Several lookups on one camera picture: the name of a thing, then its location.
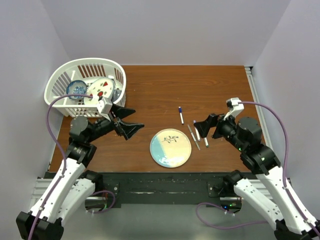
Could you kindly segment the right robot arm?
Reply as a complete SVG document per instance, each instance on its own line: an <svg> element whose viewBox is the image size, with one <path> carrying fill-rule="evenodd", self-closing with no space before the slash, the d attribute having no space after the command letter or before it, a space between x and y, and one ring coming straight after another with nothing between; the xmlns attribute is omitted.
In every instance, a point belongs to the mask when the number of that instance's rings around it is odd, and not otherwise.
<svg viewBox="0 0 320 240"><path fill-rule="evenodd" d="M262 143L262 129L251 117L236 121L233 116L210 114L205 121L195 122L199 135L205 138L215 128L212 138L224 138L240 152L243 164L256 176L270 194L266 197L238 170L226 175L223 192L247 201L271 226L278 240L311 240L320 235L320 221L297 200L283 179L283 168L274 151Z"/></svg>

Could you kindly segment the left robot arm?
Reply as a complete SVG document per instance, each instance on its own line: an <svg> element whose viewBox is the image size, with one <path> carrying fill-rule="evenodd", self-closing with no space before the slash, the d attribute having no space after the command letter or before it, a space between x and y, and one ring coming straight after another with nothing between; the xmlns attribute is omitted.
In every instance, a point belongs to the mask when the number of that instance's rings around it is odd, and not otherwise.
<svg viewBox="0 0 320 240"><path fill-rule="evenodd" d="M116 197L104 189L101 174L87 170L97 150L92 142L112 131L128 140L144 124L122 120L135 113L132 108L99 102L97 109L102 117L94 123L85 116L71 121L69 145L59 170L29 212L18 214L16 224L23 240L60 240L67 221L87 197L104 193Z"/></svg>

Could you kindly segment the teal white marker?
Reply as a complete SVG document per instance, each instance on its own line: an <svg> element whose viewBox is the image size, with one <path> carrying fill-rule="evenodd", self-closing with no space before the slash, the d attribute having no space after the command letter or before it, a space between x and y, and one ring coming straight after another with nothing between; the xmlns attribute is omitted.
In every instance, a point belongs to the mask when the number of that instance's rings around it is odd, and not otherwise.
<svg viewBox="0 0 320 240"><path fill-rule="evenodd" d="M209 147L208 139L204 137L203 140L204 140L205 147L208 148Z"/></svg>

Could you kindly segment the silver white pen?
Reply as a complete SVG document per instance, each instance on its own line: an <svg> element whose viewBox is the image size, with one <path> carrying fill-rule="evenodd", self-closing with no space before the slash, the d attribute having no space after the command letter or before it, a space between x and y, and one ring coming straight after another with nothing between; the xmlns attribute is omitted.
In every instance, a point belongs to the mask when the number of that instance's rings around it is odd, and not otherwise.
<svg viewBox="0 0 320 240"><path fill-rule="evenodd" d="M194 130L195 130L195 134L196 134L196 139L197 139L198 142L200 142L201 141L201 137L200 137L198 129L195 126L194 126Z"/></svg>

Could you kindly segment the white purple marker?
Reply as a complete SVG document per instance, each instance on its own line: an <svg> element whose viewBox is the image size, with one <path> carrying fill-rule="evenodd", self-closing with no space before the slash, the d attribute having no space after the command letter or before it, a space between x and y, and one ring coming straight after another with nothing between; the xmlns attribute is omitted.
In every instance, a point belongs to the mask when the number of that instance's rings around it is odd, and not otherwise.
<svg viewBox="0 0 320 240"><path fill-rule="evenodd" d="M183 112L182 112L181 106L178 107L178 112L179 112L179 117L180 117L181 124L184 125L185 122L184 122Z"/></svg>

